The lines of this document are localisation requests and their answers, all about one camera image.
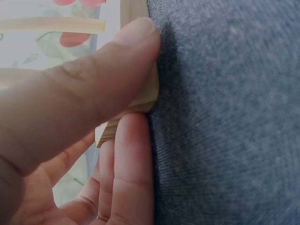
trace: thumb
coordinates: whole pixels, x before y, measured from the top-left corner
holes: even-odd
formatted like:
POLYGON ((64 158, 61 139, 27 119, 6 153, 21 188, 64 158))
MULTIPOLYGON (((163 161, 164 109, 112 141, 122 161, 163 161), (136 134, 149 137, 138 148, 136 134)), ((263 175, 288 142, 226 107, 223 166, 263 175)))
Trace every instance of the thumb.
POLYGON ((97 52, 1 91, 0 159, 23 176, 125 109, 159 53, 153 21, 139 18, 97 52))

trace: wooden stick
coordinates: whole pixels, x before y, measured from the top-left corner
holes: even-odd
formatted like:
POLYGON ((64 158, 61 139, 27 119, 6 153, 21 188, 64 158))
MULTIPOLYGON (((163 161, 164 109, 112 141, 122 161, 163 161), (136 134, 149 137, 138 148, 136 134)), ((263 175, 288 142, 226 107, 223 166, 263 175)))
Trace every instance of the wooden stick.
MULTIPOLYGON (((121 13, 121 17, 120 17, 121 24, 124 24, 125 21, 126 23, 128 23, 129 21, 132 21, 138 17, 149 16, 147 0, 130 1, 128 21, 127 21, 128 17, 126 18, 126 16, 122 16, 122 15, 126 15, 126 12, 122 11, 122 8, 120 10, 120 13, 121 13)), ((99 127, 95 129, 96 146, 100 148, 104 142, 113 140, 115 138, 119 120, 125 114, 131 112, 147 113, 156 103, 156 100, 158 98, 158 91, 159 91, 158 88, 159 88, 158 72, 157 72, 156 65, 154 65, 148 82, 146 82, 140 94, 128 106, 128 108, 124 110, 122 113, 120 113, 117 117, 113 118, 112 120, 106 123, 101 124, 99 127)))
POLYGON ((53 31, 100 34, 105 31, 105 20, 57 16, 0 20, 0 33, 12 31, 53 31))

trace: red flower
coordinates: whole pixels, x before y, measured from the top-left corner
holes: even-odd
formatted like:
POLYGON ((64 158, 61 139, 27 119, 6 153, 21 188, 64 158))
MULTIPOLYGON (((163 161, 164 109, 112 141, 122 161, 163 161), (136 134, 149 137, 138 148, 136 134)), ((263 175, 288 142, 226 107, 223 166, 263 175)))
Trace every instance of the red flower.
POLYGON ((67 6, 75 2, 75 0, 53 0, 53 2, 58 6, 67 6))
MULTIPOLYGON (((58 6, 67 6, 74 3, 76 0, 53 0, 58 6)), ((79 0, 81 4, 88 7, 96 7, 105 3, 106 0, 79 0)), ((79 34, 79 33, 62 33, 60 37, 60 44, 63 47, 75 47, 83 44, 90 38, 91 34, 79 34)))
POLYGON ((60 44, 64 47, 75 47, 83 44, 90 38, 90 34, 79 33, 62 33, 60 37, 60 44))

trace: gray knit fabric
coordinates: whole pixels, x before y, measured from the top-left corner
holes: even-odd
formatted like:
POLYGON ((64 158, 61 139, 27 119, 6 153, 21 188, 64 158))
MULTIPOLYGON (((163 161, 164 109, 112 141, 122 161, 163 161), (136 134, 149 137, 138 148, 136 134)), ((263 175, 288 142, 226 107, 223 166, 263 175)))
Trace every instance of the gray knit fabric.
POLYGON ((148 0, 157 225, 300 225, 300 1, 148 0))

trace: hand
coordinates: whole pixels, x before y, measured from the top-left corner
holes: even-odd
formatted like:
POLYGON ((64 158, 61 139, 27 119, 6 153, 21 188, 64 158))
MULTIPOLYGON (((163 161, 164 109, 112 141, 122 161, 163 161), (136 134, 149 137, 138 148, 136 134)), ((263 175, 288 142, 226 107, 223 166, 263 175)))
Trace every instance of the hand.
POLYGON ((153 224, 150 139, 141 114, 121 119, 73 201, 57 207, 52 187, 92 144, 92 130, 134 99, 159 47, 153 22, 141 18, 97 52, 1 91, 0 224, 153 224))

